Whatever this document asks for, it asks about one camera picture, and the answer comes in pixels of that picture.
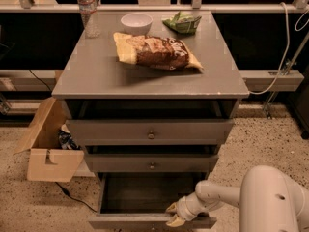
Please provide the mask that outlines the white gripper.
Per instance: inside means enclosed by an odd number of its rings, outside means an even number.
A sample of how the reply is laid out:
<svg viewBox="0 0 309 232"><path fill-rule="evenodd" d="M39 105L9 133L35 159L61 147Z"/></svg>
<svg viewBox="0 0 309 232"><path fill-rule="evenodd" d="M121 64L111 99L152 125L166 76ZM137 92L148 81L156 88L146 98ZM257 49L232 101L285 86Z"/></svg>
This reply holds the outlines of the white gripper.
<svg viewBox="0 0 309 232"><path fill-rule="evenodd" d="M179 201L172 203L166 210L168 214L175 214L166 222L169 227L180 227L186 221L192 221L199 214L207 213L207 204L198 198L195 193L182 197Z"/></svg>

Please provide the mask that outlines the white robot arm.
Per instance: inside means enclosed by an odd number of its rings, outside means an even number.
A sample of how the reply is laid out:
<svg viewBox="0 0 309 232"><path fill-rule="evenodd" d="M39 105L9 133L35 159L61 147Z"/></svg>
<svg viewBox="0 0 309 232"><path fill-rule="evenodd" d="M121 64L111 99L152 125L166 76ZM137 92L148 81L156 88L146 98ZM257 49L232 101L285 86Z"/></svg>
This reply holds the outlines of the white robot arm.
<svg viewBox="0 0 309 232"><path fill-rule="evenodd" d="M309 190L266 165L248 170L239 187L199 182L166 209L166 225L180 227L223 203L239 208L239 232L309 232Z"/></svg>

